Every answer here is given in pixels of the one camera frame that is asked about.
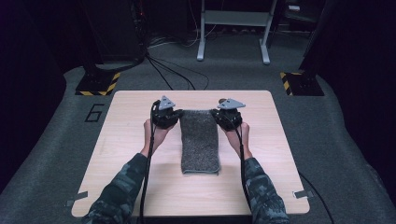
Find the gray towel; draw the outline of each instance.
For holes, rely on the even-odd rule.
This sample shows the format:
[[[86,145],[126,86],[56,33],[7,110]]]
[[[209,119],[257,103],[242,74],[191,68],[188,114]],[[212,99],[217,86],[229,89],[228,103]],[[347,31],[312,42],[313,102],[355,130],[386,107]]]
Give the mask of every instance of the gray towel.
[[[209,110],[184,110],[180,118],[183,174],[219,173],[219,135]]]

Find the camouflage jacket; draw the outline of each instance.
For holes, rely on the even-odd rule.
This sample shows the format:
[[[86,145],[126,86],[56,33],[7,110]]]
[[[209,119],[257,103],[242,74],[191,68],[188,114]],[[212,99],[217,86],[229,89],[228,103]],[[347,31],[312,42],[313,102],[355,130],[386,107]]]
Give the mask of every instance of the camouflage jacket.
[[[140,153],[128,161],[103,189],[82,223],[130,223],[147,162]],[[246,160],[245,170],[253,223],[289,223],[283,200],[256,159]]]

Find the wooden tabletop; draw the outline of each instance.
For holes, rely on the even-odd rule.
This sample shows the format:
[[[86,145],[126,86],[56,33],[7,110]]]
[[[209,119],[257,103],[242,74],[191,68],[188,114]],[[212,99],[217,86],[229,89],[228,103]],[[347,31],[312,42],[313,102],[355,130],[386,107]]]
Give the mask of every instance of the wooden tabletop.
[[[216,108],[220,98],[232,98],[246,107],[238,108],[250,126],[249,147],[283,198],[288,214],[309,211],[290,147],[269,91],[117,91],[92,153],[78,192],[88,197],[75,201],[72,214],[86,215],[102,189],[144,143],[143,123],[151,105],[165,95],[174,109]],[[177,124],[152,157],[145,201],[147,217],[249,215],[240,182],[240,161],[219,128],[219,175],[181,173],[181,131]],[[140,193],[134,206],[139,214]]]

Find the hand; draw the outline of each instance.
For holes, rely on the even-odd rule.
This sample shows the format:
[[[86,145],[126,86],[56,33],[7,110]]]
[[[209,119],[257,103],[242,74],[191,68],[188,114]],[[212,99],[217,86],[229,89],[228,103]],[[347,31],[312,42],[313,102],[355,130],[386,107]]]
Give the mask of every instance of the hand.
[[[244,145],[244,158],[245,160],[247,160],[248,158],[253,157],[253,155],[251,154],[248,148],[248,133],[250,127],[248,126],[247,123],[242,122],[242,124],[236,130],[239,132],[239,134],[242,137],[242,144]],[[239,142],[239,138],[238,135],[236,134],[236,131],[235,130],[229,132],[226,132],[225,130],[223,131],[225,132],[225,135],[227,136],[231,147],[235,150],[236,154],[238,154],[239,158],[241,158],[241,152],[240,152],[241,144]]]
[[[143,126],[145,127],[145,145],[143,146],[143,149],[140,151],[140,153],[145,157],[148,157],[149,141],[151,137],[150,120],[147,119]],[[169,133],[171,129],[173,129],[174,126],[171,126],[167,129],[160,129],[160,128],[156,128],[155,125],[153,125],[153,129],[155,130],[155,133],[154,133],[154,144],[152,147],[152,154],[154,154],[155,150],[157,150],[158,146],[163,142],[166,135]]]

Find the wire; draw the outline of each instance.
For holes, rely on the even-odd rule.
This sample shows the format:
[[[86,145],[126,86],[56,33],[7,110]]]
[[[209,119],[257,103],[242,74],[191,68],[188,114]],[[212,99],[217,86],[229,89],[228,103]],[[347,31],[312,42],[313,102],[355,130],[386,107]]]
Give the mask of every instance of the wire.
[[[250,206],[250,199],[248,197],[248,189],[247,189],[247,185],[246,185],[246,178],[245,178],[245,153],[244,153],[244,145],[242,143],[242,127],[239,125],[239,127],[241,128],[241,133],[238,132],[237,127],[235,127],[235,125],[233,124],[233,122],[225,115],[223,115],[224,118],[226,118],[228,121],[230,121],[231,125],[233,125],[233,129],[236,132],[236,135],[238,135],[238,139],[239,139],[239,155],[240,155],[240,159],[241,159],[241,182],[242,182],[242,189],[244,191],[245,194],[245,198],[247,200],[247,205],[248,208],[251,210],[251,206]]]
[[[192,41],[191,44],[189,44],[189,45],[182,45],[182,46],[187,47],[187,48],[188,48],[188,47],[191,47],[192,45],[194,45],[194,44],[197,42],[197,40],[199,40],[198,25],[197,25],[197,21],[195,20],[194,14],[192,13],[191,0],[189,0],[189,6],[190,6],[190,12],[191,12],[191,15],[192,15],[192,20],[194,21],[194,24],[195,24],[196,37],[195,37],[195,40]]]
[[[223,7],[224,7],[224,0],[221,1],[221,11],[223,10]],[[213,28],[207,33],[207,35],[205,35],[205,38],[206,38],[208,35],[210,35],[210,33],[212,33],[212,31],[216,28],[216,26],[217,26],[217,24],[215,24],[215,25],[213,26]]]
[[[155,130],[157,129],[157,126],[155,128],[153,127],[153,122],[152,122],[152,111],[154,109],[154,106],[159,104],[159,101],[156,101],[152,104],[151,110],[150,110],[150,119],[149,119],[149,126],[150,126],[150,132],[151,132],[151,137],[149,139],[149,148],[148,148],[148,164],[146,166],[146,173],[145,173],[145,182],[143,184],[143,189],[142,189],[142,196],[140,199],[140,211],[139,211],[139,220],[140,223],[144,224],[145,219],[144,219],[144,210],[145,210],[145,200],[146,200],[146,191],[148,188],[148,183],[149,183],[149,167],[151,164],[151,157],[152,157],[152,148],[154,146],[154,134]]]
[[[157,72],[160,74],[160,76],[163,78],[163,80],[165,81],[166,85],[168,85],[169,89],[171,89],[171,91],[173,90],[173,88],[171,87],[171,85],[169,84],[169,82],[166,80],[166,78],[163,76],[163,73],[154,65],[154,63],[151,61],[150,57],[146,55],[146,58],[148,59],[148,61],[151,63],[151,65],[155,68],[155,70],[157,70]]]
[[[326,209],[327,215],[330,218],[330,221],[332,222],[332,224],[334,223],[334,219],[332,219],[332,214],[330,213],[329,207],[327,206],[327,204],[324,202],[323,198],[320,196],[318,190],[314,187],[314,185],[300,172],[298,171],[298,174],[309,184],[309,186],[311,186],[311,188],[317,193],[318,197],[320,198],[320,200],[323,203],[324,208]]]
[[[163,63],[160,63],[160,62],[158,62],[157,60],[155,60],[155,59],[153,59],[153,58],[151,58],[151,57],[150,57],[150,59],[151,59],[152,61],[154,61],[155,63],[157,63],[163,70],[166,70],[166,71],[168,71],[169,73],[173,73],[173,74],[177,75],[178,77],[182,77],[183,79],[185,79],[185,80],[187,81],[187,83],[191,84],[192,88],[195,90],[194,85],[192,84],[192,82],[191,82],[188,78],[184,77],[183,75],[181,75],[180,73],[176,72],[175,70],[173,70],[173,69],[171,69],[171,68],[165,66]]]
[[[172,36],[161,36],[155,35],[148,43],[148,49],[157,48],[166,44],[176,44],[178,43]]]
[[[205,85],[205,87],[204,87],[204,90],[206,90],[207,86],[209,85],[209,77],[207,77],[206,75],[204,75],[204,74],[202,74],[202,73],[199,73],[199,72],[197,72],[197,71],[191,70],[190,68],[186,68],[186,67],[180,66],[180,65],[178,65],[178,64],[176,64],[176,63],[168,62],[168,61],[166,61],[166,60],[164,60],[164,59],[159,59],[159,58],[155,58],[155,57],[152,57],[152,56],[150,56],[150,58],[155,59],[155,60],[158,60],[158,61],[162,61],[162,62],[165,62],[165,63],[173,64],[173,65],[175,65],[175,66],[177,66],[177,67],[183,68],[183,69],[185,69],[185,70],[188,70],[188,71],[190,71],[190,72],[193,72],[193,73],[196,73],[196,74],[198,74],[198,75],[201,75],[201,76],[205,77],[205,78],[206,78],[206,85]]]

